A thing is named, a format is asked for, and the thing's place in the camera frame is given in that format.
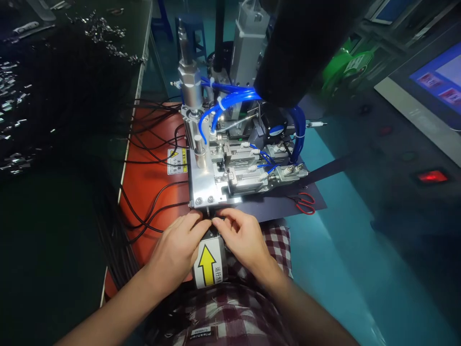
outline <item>plaid shirt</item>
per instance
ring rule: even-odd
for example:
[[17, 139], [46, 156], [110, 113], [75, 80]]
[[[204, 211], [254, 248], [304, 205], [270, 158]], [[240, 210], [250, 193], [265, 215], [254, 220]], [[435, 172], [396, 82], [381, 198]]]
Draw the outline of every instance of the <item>plaid shirt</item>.
[[[292, 278], [288, 228], [271, 226], [263, 235], [271, 256]], [[194, 291], [175, 310], [191, 326], [166, 335], [162, 345], [296, 345], [268, 295], [230, 252], [227, 265], [229, 282]]]

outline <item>yellow warning sticker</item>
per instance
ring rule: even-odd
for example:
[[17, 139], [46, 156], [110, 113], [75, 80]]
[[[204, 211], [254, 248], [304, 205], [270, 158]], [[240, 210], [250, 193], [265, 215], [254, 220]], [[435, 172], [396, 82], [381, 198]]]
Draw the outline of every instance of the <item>yellow warning sticker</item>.
[[215, 276], [213, 275], [213, 263], [216, 263], [216, 261], [205, 244], [202, 256], [200, 257], [200, 262], [198, 264], [198, 266], [203, 270], [205, 286], [211, 286], [215, 284]]
[[168, 149], [168, 175], [187, 173], [187, 156], [186, 149], [176, 149], [176, 152], [173, 154], [174, 149]]
[[198, 245], [198, 257], [193, 271], [197, 288], [203, 288], [223, 281], [222, 238], [202, 240]]

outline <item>display screen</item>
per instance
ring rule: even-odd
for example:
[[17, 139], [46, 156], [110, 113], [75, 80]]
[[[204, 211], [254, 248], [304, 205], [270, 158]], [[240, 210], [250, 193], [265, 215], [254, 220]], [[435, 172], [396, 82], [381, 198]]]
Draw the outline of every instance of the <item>display screen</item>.
[[420, 68], [410, 78], [461, 115], [461, 42]]

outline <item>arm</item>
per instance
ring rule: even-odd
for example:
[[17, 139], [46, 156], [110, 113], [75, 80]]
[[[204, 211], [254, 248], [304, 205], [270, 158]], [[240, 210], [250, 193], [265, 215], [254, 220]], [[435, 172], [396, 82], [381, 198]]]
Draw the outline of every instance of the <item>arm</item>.
[[236, 209], [219, 214], [225, 220], [214, 218], [213, 224], [228, 248], [271, 295], [301, 345], [358, 345], [333, 316], [283, 273], [269, 254], [254, 216]]
[[152, 258], [105, 306], [63, 337], [58, 346], [119, 345], [183, 282], [210, 220], [192, 211], [177, 218], [160, 238]]

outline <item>orange mat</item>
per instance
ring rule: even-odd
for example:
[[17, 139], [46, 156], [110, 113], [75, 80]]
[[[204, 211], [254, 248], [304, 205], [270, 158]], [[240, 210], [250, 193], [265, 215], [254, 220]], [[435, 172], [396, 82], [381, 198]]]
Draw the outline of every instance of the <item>orange mat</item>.
[[[167, 103], [166, 105], [176, 105], [177, 103]], [[151, 109], [139, 108], [136, 110], [135, 118], [140, 119], [149, 114]], [[158, 117], [159, 115], [166, 113], [167, 111], [158, 110], [153, 114], [149, 115], [145, 119]], [[175, 136], [174, 130], [180, 124], [182, 124], [182, 116], [178, 113], [170, 116], [167, 120], [161, 122], [156, 127], [152, 128], [152, 131], [162, 137], [165, 140], [169, 140]], [[141, 130], [142, 127], [134, 126], [133, 129]], [[181, 127], [178, 131], [178, 135], [184, 134], [184, 127]], [[155, 137], [148, 131], [144, 131], [138, 136], [144, 142], [148, 148], [156, 147], [162, 144], [162, 141]], [[132, 137], [133, 142], [140, 145], [136, 138]], [[181, 138], [178, 140], [178, 145], [185, 146], [185, 139]], [[158, 149], [151, 150], [157, 157], [165, 159], [168, 157], [168, 149], [174, 148], [173, 145], [165, 144]], [[182, 149], [178, 148], [177, 152], [181, 155]], [[151, 156], [146, 150], [141, 149], [129, 144], [128, 149], [128, 161], [157, 161]], [[130, 200], [133, 209], [142, 219], [146, 219], [149, 209], [152, 207], [155, 197], [159, 191], [167, 184], [188, 180], [187, 173], [179, 174], [167, 174], [167, 165], [163, 163], [152, 163], [152, 164], [138, 164], [138, 163], [126, 163], [124, 177], [123, 177], [123, 188], [126, 192], [128, 199]], [[175, 203], [188, 202], [189, 201], [189, 184], [183, 183], [168, 187], [162, 192], [160, 198], [157, 201], [154, 212], [158, 209]], [[125, 213], [128, 221], [131, 224], [139, 224], [139, 221], [131, 213], [126, 200], [123, 195], [120, 197], [120, 207]], [[169, 208], [161, 211], [155, 219], [151, 222], [151, 225], [155, 228], [164, 230], [166, 229], [173, 220], [178, 216], [185, 215], [189, 212], [187, 205]], [[136, 237], [142, 227], [128, 231], [128, 237], [133, 239]], [[161, 236], [161, 233], [147, 229], [146, 232], [133, 244], [133, 251], [136, 255], [136, 259], [140, 266], [144, 266], [152, 255], [152, 251], [155, 248], [157, 240]], [[192, 275], [186, 279], [189, 281], [192, 279]], [[105, 291], [109, 297], [114, 296], [117, 293], [117, 289], [112, 281], [112, 277], [109, 272], [106, 276]]]

